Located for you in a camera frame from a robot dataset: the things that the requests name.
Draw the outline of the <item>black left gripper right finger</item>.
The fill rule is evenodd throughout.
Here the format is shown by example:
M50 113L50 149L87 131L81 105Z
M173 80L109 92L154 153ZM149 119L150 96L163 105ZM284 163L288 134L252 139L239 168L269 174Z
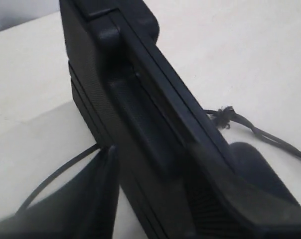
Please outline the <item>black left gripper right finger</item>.
M230 165L238 176L264 192L284 199L296 206L300 205L255 147L248 143L235 142L230 144L230 150L233 154Z

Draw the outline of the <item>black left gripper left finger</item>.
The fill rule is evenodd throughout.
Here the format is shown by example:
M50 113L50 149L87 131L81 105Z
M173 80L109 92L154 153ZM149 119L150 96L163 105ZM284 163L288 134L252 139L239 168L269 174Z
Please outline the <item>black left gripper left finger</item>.
M31 206L58 174L36 188L16 214L0 221L0 239L112 238L119 198L116 147L102 148L73 179Z

